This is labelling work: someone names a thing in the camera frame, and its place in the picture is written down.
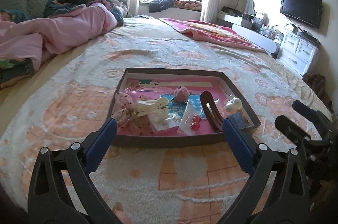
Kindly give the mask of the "person's left hand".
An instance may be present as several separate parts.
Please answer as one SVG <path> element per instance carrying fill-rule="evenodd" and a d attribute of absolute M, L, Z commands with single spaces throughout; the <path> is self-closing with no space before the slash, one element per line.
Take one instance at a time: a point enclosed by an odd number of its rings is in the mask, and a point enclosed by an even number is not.
<path fill-rule="evenodd" d="M 117 216 L 117 218 L 122 222 L 122 224 L 131 224 L 130 219 L 124 213 L 123 206 L 120 202 L 116 202 L 114 204 L 112 211 Z"/>

